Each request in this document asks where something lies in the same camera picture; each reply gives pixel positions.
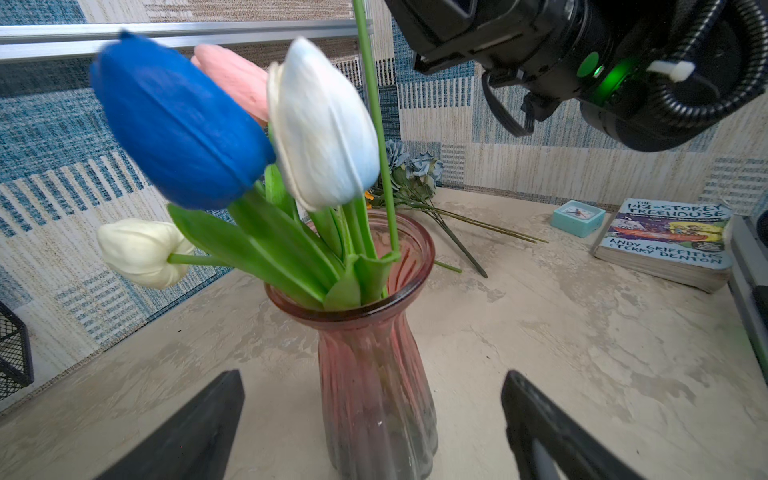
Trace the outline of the pale blue-white artificial tulip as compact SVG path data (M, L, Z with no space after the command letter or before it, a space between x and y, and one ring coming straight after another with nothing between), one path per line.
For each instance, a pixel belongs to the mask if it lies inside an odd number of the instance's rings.
M269 125L290 195L308 212L364 197L380 175L379 145L352 83L314 43L295 39L268 71Z

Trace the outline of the blue artificial tulip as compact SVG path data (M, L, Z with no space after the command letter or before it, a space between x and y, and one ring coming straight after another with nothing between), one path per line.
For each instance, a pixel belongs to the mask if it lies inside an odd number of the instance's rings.
M304 268L327 289L339 266L264 176L276 155L264 129L180 53L130 32L104 48L90 81L121 147L167 200L172 223L196 246L213 218Z

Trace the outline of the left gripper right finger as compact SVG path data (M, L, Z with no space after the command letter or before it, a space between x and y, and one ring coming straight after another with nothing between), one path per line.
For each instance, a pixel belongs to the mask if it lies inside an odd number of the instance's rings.
M501 391L506 437L521 479L638 479L521 372Z

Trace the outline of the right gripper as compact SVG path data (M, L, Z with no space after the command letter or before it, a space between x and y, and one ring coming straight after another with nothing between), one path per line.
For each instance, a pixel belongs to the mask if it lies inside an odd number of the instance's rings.
M487 70L537 74L600 28L595 1L399 1L386 3L424 75L474 61Z

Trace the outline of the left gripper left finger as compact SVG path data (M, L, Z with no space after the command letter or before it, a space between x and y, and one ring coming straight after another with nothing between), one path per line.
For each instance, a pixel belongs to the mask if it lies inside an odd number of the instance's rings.
M222 479L245 400L241 374L218 375L100 479Z

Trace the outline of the small teal box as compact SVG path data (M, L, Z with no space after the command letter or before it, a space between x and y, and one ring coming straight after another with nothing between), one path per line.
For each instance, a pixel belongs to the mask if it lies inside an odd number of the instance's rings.
M570 200L553 211L550 225L579 238L585 238L602 226L604 217L603 209Z

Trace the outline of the pink ribbed glass vase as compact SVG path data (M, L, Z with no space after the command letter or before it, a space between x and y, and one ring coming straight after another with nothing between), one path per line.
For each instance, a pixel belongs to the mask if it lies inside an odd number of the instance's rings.
M401 258L382 301L312 311L265 288L277 308L318 334L326 445L343 479L425 479L438 449L435 405L406 316L432 271L435 246L403 214L397 228Z

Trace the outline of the pink artificial tulip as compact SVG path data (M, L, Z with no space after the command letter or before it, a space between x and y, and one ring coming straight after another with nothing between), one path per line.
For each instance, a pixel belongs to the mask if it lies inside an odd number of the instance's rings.
M210 44L197 45L191 62L262 127L267 125L268 73L265 70L230 49Z

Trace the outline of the white artificial tulip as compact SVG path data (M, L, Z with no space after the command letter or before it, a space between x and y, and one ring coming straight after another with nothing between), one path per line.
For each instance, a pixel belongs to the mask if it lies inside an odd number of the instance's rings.
M99 227L97 243L104 262L135 284L165 289L179 283L190 266L229 267L255 276L296 302L319 308L327 289L302 267L239 228L213 218L203 236L214 251L197 255L196 246L176 225L129 218Z

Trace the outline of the colourful paperback book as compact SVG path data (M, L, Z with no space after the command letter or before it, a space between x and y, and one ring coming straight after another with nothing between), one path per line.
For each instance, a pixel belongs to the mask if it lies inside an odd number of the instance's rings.
M628 198L592 248L600 260L713 293L731 277L732 210L722 203Z

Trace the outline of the blue rose orange flower bouquet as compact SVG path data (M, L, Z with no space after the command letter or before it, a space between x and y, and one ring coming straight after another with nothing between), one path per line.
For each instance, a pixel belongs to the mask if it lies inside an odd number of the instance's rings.
M405 150L402 141L386 140L385 151L395 207L422 212L431 218L483 278L488 277L487 272L449 227L445 217L524 242L546 243L546 240L529 234L475 220L437 207L433 202L433 197L442 180L442 161L428 152L412 156Z

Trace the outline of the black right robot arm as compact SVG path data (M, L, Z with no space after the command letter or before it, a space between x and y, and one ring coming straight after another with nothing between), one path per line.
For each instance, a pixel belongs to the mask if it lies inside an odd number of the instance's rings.
M767 5L708 1L392 1L429 75L482 69L491 113L529 136L565 101L640 152L679 146L762 95Z

